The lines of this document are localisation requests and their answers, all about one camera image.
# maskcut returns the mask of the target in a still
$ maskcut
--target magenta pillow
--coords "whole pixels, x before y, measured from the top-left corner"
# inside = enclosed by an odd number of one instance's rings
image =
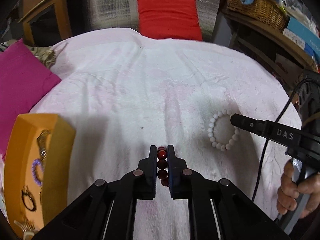
[[[3,159],[17,116],[28,113],[60,81],[32,55],[22,40],[0,54],[0,154]]]

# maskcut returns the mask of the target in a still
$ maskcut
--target white bead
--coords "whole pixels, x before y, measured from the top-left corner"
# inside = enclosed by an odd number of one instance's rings
[[[235,141],[239,140],[239,136],[236,135],[236,134],[234,134],[234,135],[232,136],[232,138],[233,138],[233,140],[235,140]]]

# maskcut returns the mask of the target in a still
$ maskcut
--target bed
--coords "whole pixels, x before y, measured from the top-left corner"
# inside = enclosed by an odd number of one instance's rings
[[[222,109],[276,119],[288,96],[256,61],[211,43],[153,40],[123,28],[84,33],[53,49],[51,70],[62,82],[31,113],[58,113],[76,129],[68,203],[96,179],[114,181],[136,169],[150,145],[168,144],[189,168],[208,179],[228,178],[252,197],[264,139],[241,131],[223,153],[211,146],[207,129]],[[301,127],[292,105],[280,122]],[[227,141],[234,128],[223,117],[214,132]],[[271,218],[284,153],[269,143],[255,200]],[[187,201],[170,199],[158,180],[155,200],[137,203],[134,239],[189,239]]]

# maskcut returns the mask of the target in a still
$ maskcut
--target finger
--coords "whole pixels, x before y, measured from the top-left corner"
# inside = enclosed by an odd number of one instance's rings
[[[300,215],[300,218],[305,218],[307,215],[310,214],[309,210],[304,209]]]
[[[281,176],[281,190],[284,194],[292,198],[297,198],[300,194],[297,185],[285,174]]]
[[[284,172],[284,174],[287,175],[290,179],[292,178],[294,169],[293,169],[291,160],[288,160],[288,162],[286,163],[286,165],[285,165],[284,168],[283,168],[283,172]]]
[[[288,210],[284,208],[283,205],[279,203],[279,201],[277,201],[277,210],[281,215],[285,215],[288,212]]]
[[[304,194],[320,193],[320,174],[316,174],[301,182],[298,191]]]
[[[309,213],[312,213],[317,209],[317,207],[319,206],[319,203],[320,203],[320,193],[311,194],[305,209]]]
[[[297,207],[297,202],[283,193],[281,187],[278,189],[278,201],[286,209],[293,211]]]

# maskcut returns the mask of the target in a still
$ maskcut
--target orange box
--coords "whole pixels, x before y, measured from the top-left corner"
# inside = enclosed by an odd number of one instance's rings
[[[42,187],[32,176],[31,166],[40,158],[37,138],[49,130],[46,138],[47,155],[44,173],[38,169]],[[23,236],[14,220],[24,216],[40,230],[67,206],[69,163],[75,130],[57,114],[20,114],[10,136],[4,166],[4,200],[9,223],[15,233]],[[36,202],[36,211],[29,211],[22,202],[21,190],[27,185]]]

